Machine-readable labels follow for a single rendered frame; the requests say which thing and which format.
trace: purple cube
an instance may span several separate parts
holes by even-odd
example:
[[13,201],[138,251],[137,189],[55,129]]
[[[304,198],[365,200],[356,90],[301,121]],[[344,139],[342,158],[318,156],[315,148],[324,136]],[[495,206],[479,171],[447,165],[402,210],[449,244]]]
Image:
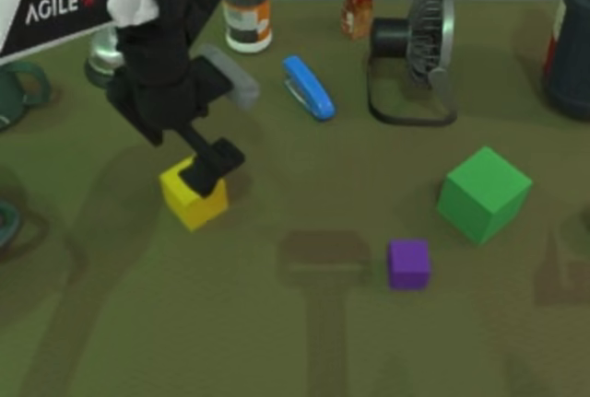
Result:
[[392,289],[423,289],[431,278],[428,242],[401,239],[389,242],[389,286]]

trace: black cylinder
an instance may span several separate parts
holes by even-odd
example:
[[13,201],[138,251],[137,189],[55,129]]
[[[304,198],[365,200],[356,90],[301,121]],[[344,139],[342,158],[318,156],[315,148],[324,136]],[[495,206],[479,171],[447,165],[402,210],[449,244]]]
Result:
[[563,2],[565,15],[544,87],[558,111],[590,121],[590,0]]
[[409,37],[407,19],[375,18],[371,25],[371,56],[403,58],[406,56]]

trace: yellow cube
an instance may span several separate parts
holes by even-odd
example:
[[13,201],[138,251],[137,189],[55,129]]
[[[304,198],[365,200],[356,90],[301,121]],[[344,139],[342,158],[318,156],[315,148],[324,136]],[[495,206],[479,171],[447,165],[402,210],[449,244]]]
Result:
[[176,164],[159,175],[159,182],[170,210],[190,231],[195,231],[227,210],[229,202],[223,179],[207,198],[201,197],[184,183],[179,173],[192,163],[193,157],[190,157]]

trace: fan grille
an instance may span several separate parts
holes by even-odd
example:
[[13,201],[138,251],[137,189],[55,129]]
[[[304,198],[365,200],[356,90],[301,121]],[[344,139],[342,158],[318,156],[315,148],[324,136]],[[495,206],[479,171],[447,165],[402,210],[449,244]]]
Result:
[[443,0],[414,0],[409,11],[408,71],[421,87],[430,86],[428,73],[441,61],[443,18]]

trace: black container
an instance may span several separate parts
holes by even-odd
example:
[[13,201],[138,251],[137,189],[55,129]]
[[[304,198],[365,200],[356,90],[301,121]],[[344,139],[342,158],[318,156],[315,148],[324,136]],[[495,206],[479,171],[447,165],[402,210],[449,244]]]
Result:
[[566,10],[544,87],[558,111],[590,121],[590,0],[563,2]]

